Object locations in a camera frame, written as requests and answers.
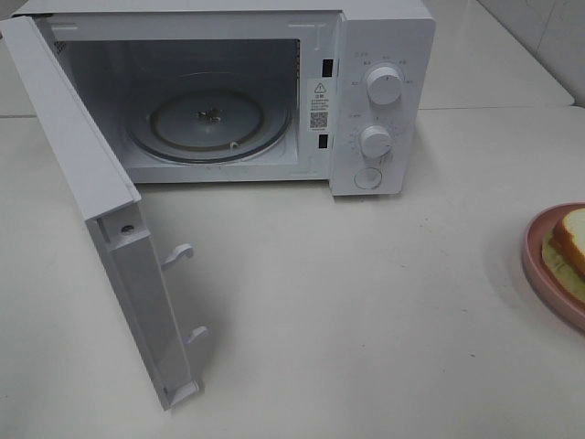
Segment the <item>white bread sandwich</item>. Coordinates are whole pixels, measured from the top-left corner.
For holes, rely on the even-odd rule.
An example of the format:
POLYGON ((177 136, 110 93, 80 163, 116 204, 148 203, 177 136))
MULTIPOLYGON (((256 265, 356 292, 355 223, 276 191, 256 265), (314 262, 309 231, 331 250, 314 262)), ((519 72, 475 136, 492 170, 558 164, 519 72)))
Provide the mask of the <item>white bread sandwich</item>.
POLYGON ((545 234, 541 258, 563 290, 584 304, 584 208, 570 211, 545 234))

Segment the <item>white microwave door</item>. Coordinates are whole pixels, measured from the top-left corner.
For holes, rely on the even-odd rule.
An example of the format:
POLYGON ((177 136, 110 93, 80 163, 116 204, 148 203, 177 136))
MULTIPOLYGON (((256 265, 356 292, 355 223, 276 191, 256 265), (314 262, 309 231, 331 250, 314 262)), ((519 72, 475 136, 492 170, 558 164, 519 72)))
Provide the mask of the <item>white microwave door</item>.
POLYGON ((58 160, 109 278, 163 409, 200 391, 189 345, 207 334, 184 335, 164 273, 193 247, 158 256, 138 193, 59 63, 53 37, 29 16, 1 23, 1 34, 45 136, 58 160))

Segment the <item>white warning label sticker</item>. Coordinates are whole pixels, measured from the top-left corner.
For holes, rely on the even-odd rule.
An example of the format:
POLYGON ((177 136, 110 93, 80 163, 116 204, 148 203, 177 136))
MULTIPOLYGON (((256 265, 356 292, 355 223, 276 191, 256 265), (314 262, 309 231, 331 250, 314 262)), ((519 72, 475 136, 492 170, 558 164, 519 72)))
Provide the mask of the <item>white warning label sticker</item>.
POLYGON ((336 79, 311 78, 306 81, 307 129, 312 133, 328 133, 336 110, 336 79))

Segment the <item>white microwave knob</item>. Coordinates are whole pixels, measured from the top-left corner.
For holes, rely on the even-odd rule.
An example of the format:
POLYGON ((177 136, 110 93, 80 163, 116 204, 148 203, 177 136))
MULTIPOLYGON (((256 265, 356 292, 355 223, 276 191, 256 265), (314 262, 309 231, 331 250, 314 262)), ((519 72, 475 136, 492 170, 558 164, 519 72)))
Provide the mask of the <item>white microwave knob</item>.
POLYGON ((366 74, 368 98, 376 105, 390 105, 402 93, 403 75, 392 64, 377 64, 366 74))
POLYGON ((381 125, 365 128, 358 138, 361 153, 366 158, 378 159, 392 149, 392 139, 388 130, 381 125))

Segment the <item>pink round plate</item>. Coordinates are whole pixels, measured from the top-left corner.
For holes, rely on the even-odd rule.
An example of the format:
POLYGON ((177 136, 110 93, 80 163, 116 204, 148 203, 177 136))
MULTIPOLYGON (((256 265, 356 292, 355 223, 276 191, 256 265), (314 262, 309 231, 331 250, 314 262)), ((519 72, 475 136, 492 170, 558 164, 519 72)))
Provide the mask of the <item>pink round plate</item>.
POLYGON ((521 261, 526 279, 539 299, 561 320, 584 333, 584 303, 569 294, 558 283, 542 260, 545 234, 572 210, 584 204, 560 204, 539 212, 526 226, 522 241, 521 261))

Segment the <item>white microwave oven body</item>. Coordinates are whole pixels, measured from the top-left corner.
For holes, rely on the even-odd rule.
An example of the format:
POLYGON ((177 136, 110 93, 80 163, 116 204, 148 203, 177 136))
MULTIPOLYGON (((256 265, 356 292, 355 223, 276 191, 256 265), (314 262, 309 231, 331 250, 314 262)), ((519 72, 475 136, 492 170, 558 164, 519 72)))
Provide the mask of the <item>white microwave oven body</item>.
POLYGON ((322 180, 338 197, 393 195, 402 187, 435 23, 420 1, 29 1, 29 16, 53 37, 58 61, 134 184, 322 180), (403 75, 390 105, 367 95, 366 74, 392 64, 403 75), (133 93, 205 72, 296 83, 292 120, 270 148, 216 164, 160 159, 128 134, 133 93), (328 133, 307 129, 306 81, 336 79, 328 133), (371 159, 358 138, 385 127, 391 151, 371 159), (379 187, 356 186, 366 167, 379 187))

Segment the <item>round microwave door button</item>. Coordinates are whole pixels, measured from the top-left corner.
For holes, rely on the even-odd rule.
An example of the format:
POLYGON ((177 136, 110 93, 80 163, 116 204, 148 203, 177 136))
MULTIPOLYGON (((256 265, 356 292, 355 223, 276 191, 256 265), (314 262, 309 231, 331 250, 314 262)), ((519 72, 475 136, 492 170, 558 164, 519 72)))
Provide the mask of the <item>round microwave door button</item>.
POLYGON ((381 181, 382 173, 374 167, 363 168, 354 176, 356 186, 364 190, 371 190, 379 187, 381 181))

